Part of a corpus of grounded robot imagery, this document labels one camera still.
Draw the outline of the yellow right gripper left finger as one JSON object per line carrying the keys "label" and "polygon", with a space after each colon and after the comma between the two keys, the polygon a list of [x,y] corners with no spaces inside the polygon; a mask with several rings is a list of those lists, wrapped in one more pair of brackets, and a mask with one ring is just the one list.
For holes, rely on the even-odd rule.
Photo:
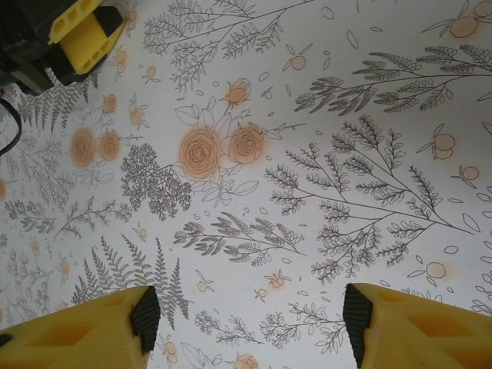
{"label": "yellow right gripper left finger", "polygon": [[0,369],[147,369],[160,321],[152,286],[133,287],[0,331]]}

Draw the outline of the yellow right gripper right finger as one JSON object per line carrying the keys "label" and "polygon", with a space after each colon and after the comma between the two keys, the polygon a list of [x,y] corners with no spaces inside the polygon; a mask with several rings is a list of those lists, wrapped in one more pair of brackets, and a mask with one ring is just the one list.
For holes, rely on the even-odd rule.
{"label": "yellow right gripper right finger", "polygon": [[343,320],[357,369],[492,369],[492,317],[354,283]]}

